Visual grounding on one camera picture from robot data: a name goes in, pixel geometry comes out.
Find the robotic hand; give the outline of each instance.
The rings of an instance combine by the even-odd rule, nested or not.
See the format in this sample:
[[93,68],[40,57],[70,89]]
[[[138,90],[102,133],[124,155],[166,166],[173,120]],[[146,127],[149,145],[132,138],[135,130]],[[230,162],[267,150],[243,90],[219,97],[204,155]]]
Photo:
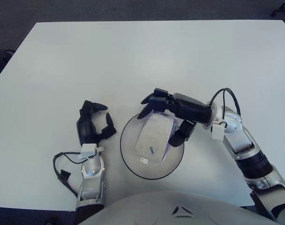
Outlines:
[[138,115],[138,119],[147,116],[152,110],[164,112],[167,109],[176,117],[184,120],[169,139],[169,144],[173,147],[178,147],[189,139],[196,123],[207,123],[211,118],[210,107],[202,102],[179,93],[171,95],[159,88],[155,88],[154,92],[148,95],[141,104],[147,105]]
[[[61,152],[55,155],[53,159],[53,168],[57,178],[77,197],[74,224],[79,224],[104,208],[105,163],[100,155],[104,148],[99,147],[98,144],[101,140],[114,135],[116,129],[109,113],[106,114],[107,127],[103,128],[100,134],[97,133],[96,127],[91,121],[94,113],[104,110],[107,110],[107,106],[85,101],[82,109],[80,109],[80,118],[77,121],[78,137],[82,147],[81,152]],[[68,157],[70,154],[79,155],[79,159],[82,161],[74,162]],[[83,180],[79,193],[73,190],[68,183],[70,173],[61,170],[59,174],[57,171],[55,164],[56,159],[60,156],[67,157],[72,163],[82,164]]]
[[[213,102],[222,91],[223,108]],[[233,97],[237,113],[225,107],[225,91]],[[152,110],[164,112],[167,109],[184,120],[169,140],[172,146],[187,141],[196,123],[202,123],[205,129],[211,128],[212,138],[223,141],[246,183],[253,190],[250,195],[259,212],[285,225],[285,181],[243,127],[237,99],[229,88],[219,90],[208,105],[182,94],[171,95],[166,90],[156,88],[141,104],[147,105],[139,114],[139,119]]]

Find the black cable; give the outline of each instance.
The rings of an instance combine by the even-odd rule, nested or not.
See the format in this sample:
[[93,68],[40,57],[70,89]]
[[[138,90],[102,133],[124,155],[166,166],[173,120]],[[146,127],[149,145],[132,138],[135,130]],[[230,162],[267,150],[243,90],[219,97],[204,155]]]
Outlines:
[[[61,156],[65,156],[66,158],[68,158],[69,161],[71,161],[72,163],[74,164],[82,164],[84,162],[86,162],[88,159],[82,161],[82,162],[75,162],[73,160],[70,159],[70,157],[68,157],[67,155],[80,155],[80,152],[60,152],[58,153],[57,155],[54,156],[53,158],[53,169],[54,169],[54,172],[57,176],[57,178],[59,179],[59,181],[64,185],[66,186],[76,197],[78,197],[78,193],[73,190],[73,188],[69,185],[68,183],[68,180],[65,179],[62,175],[60,175],[60,173],[57,171],[56,169],[56,160],[61,157]],[[93,158],[97,155],[97,150],[96,150],[96,153],[93,155],[93,156],[90,156],[88,158]]]
[[211,101],[210,101],[210,103],[209,103],[209,107],[211,107],[212,106],[212,104],[213,104],[213,101],[214,101],[214,99],[218,96],[218,94],[220,93],[220,92],[222,92],[223,91],[223,119],[224,119],[224,117],[225,117],[225,91],[227,91],[230,95],[231,95],[231,97],[233,98],[233,101],[234,101],[234,104],[235,104],[235,107],[236,107],[236,112],[237,112],[237,114],[239,115],[239,116],[241,116],[241,113],[240,113],[240,105],[239,105],[239,103],[238,103],[238,101],[237,101],[237,98],[236,98],[236,96],[235,96],[235,94],[233,93],[233,91],[230,89],[230,88],[222,88],[222,89],[220,89],[220,90],[218,90],[215,94],[214,94],[214,96],[212,97],[212,99],[211,99]]
[[225,108],[226,108],[226,106],[225,106],[225,89],[224,89],[224,91],[223,91],[223,116],[222,116],[222,118],[223,119],[225,119]]

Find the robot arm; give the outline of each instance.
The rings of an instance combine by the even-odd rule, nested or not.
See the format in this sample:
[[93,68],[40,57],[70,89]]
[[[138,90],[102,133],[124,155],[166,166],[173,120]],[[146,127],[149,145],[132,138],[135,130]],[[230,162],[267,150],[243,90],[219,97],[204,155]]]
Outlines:
[[256,207],[261,214],[285,225],[285,181],[243,127],[238,114],[226,110],[225,122],[224,145],[253,190]]
[[[216,105],[216,95],[228,91],[237,107],[238,113]],[[243,173],[248,186],[253,190],[251,197],[262,215],[285,225],[285,181],[267,160],[251,134],[242,125],[238,102],[230,89],[218,91],[209,105],[182,94],[168,94],[155,89],[142,104],[148,103],[138,118],[143,118],[152,110],[164,112],[166,109],[176,117],[184,119],[178,131],[170,138],[172,146],[179,146],[187,141],[196,123],[202,123],[205,129],[211,129],[212,138],[223,141],[225,147]]]

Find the white table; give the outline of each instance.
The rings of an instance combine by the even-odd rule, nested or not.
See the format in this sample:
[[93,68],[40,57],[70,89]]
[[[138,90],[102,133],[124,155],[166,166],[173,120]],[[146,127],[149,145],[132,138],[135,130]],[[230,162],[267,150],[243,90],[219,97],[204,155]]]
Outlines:
[[[0,75],[0,207],[75,210],[76,198],[57,180],[52,159],[80,150],[75,123],[86,99],[107,105],[117,129],[101,142],[108,204],[162,189],[252,204],[235,162],[201,125],[179,167],[161,180],[136,177],[120,155],[122,129],[155,87],[207,102],[225,86],[285,179],[282,21],[37,23]],[[233,107],[229,97],[226,103]],[[100,131],[105,114],[94,122]],[[80,166],[58,161],[78,189]]]

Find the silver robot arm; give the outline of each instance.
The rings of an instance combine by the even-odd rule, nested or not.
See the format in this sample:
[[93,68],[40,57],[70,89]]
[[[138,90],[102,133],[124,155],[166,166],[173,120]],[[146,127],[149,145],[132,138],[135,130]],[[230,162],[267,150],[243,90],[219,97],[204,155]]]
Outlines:
[[285,181],[243,127],[241,117],[227,108],[223,143],[243,173],[256,207],[265,216],[285,225]]

